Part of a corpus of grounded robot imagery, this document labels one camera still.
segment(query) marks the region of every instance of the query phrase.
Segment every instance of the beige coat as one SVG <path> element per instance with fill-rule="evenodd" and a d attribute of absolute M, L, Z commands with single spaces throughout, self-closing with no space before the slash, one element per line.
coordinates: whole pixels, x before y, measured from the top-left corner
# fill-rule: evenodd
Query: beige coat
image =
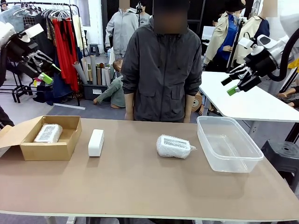
<path fill-rule="evenodd" d="M 204 60 L 205 64 L 208 64 L 215 55 L 218 49 L 223 44 L 226 36 L 228 34 L 228 14 L 225 12 L 218 21 L 217 26 L 213 32 L 209 46 L 206 49 L 206 58 Z"/>
<path fill-rule="evenodd" d="M 262 19 L 258 16 L 251 17 L 247 23 L 243 26 L 241 32 L 239 41 L 243 38 L 244 34 L 248 32 L 250 34 L 250 37 L 254 37 L 258 28 L 260 27 L 260 24 L 262 22 Z M 249 55 L 252 52 L 252 48 L 245 49 L 243 46 L 239 45 L 236 48 L 234 59 L 233 61 L 237 60 L 238 64 L 245 63 L 244 58 Z"/>

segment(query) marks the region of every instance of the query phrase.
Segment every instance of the open cardboard box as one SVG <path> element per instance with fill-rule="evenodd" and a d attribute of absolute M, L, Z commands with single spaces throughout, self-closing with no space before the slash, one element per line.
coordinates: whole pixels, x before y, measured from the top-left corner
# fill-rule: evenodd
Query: open cardboard box
<path fill-rule="evenodd" d="M 57 143 L 34 143 L 43 124 L 59 124 Z M 0 131 L 0 148 L 20 145 L 26 161 L 70 160 L 81 134 L 79 116 L 41 116 Z"/>

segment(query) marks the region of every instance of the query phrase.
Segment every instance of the bubble wrapped item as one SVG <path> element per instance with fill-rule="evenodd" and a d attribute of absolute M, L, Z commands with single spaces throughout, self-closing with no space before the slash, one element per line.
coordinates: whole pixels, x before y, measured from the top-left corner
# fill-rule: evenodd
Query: bubble wrapped item
<path fill-rule="evenodd" d="M 177 157 L 185 159 L 192 150 L 196 149 L 189 141 L 161 135 L 157 140 L 157 151 L 162 157 Z"/>
<path fill-rule="evenodd" d="M 62 133 L 62 127 L 57 124 L 44 124 L 38 133 L 35 143 L 56 143 Z"/>

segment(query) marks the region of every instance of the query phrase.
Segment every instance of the green sweatshirt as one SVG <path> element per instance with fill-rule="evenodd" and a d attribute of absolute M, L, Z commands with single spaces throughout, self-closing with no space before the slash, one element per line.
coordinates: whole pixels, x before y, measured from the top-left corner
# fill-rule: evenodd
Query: green sweatshirt
<path fill-rule="evenodd" d="M 108 89 L 97 97 L 100 104 L 104 99 L 111 97 L 111 104 L 118 107 L 126 107 L 125 95 L 122 90 L 122 76 L 119 76 L 108 86 Z"/>

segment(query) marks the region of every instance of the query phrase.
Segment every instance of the stool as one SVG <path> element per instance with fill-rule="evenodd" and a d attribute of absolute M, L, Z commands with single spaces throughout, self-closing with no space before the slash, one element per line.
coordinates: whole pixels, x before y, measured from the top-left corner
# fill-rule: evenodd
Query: stool
<path fill-rule="evenodd" d="M 100 56 L 99 46 L 95 43 L 89 44 L 89 55 Z"/>
<path fill-rule="evenodd" d="M 295 192 L 299 183 L 299 146 L 288 141 L 278 143 L 268 140 L 262 152 Z"/>

